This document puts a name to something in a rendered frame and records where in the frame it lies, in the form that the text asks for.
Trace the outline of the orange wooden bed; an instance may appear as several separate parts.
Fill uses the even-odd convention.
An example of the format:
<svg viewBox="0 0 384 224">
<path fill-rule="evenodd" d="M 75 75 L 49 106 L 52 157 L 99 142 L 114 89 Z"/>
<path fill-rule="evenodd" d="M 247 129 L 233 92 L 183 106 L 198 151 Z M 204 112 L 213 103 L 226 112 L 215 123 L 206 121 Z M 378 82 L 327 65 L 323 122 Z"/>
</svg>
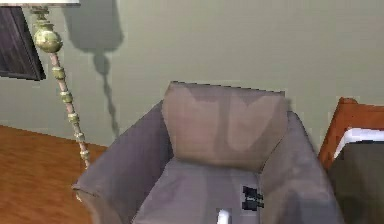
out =
<svg viewBox="0 0 384 224">
<path fill-rule="evenodd" d="M 384 106 L 339 99 L 319 155 L 346 224 L 384 224 Z"/>
</svg>

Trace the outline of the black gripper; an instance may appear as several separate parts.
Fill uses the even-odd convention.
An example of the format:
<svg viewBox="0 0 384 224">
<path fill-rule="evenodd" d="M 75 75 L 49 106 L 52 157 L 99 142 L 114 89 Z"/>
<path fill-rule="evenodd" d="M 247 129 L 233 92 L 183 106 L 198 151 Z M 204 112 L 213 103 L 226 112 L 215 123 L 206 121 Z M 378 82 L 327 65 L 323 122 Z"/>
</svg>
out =
<svg viewBox="0 0 384 224">
<path fill-rule="evenodd" d="M 243 210 L 257 211 L 259 208 L 264 207 L 264 197 L 257 189 L 244 186 L 243 194 L 245 196 L 245 199 L 242 202 Z"/>
</svg>

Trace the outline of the white mug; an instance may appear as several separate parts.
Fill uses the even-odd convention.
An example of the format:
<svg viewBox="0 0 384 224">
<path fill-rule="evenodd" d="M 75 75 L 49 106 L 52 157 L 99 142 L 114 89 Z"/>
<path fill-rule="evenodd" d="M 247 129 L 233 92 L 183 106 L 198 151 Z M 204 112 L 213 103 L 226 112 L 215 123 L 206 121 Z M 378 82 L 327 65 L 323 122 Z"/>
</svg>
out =
<svg viewBox="0 0 384 224">
<path fill-rule="evenodd" d="M 219 209 L 216 224 L 231 224 L 231 212 L 229 209 Z"/>
</svg>

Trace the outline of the dark framed picture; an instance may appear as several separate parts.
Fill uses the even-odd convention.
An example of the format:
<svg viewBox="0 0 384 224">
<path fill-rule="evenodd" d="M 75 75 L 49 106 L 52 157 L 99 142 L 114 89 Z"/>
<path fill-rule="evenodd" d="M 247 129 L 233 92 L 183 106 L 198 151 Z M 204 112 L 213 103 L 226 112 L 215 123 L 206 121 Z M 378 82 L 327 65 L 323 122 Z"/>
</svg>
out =
<svg viewBox="0 0 384 224">
<path fill-rule="evenodd" d="M 0 77 L 33 81 L 46 78 L 20 7 L 0 7 Z"/>
</svg>

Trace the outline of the brass floor lamp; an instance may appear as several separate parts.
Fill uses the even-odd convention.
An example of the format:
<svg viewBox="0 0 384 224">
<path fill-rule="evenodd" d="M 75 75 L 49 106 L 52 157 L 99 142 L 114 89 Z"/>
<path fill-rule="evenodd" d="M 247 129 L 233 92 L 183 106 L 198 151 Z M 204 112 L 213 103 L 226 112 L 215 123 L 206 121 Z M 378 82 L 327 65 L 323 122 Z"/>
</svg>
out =
<svg viewBox="0 0 384 224">
<path fill-rule="evenodd" d="M 29 7 L 31 13 L 36 16 L 34 23 L 35 33 L 33 41 L 43 52 L 47 53 L 52 63 L 54 75 L 60 89 L 60 97 L 66 106 L 68 121 L 71 123 L 74 136 L 80 147 L 80 157 L 84 161 L 85 168 L 90 165 L 90 153 L 85 143 L 85 135 L 80 128 L 79 115 L 73 105 L 73 96 L 67 87 L 66 72 L 60 64 L 58 52 L 63 47 L 61 36 L 54 30 L 54 25 L 46 16 L 49 14 L 49 6 L 79 6 L 80 0 L 0 0 L 0 7 Z"/>
</svg>

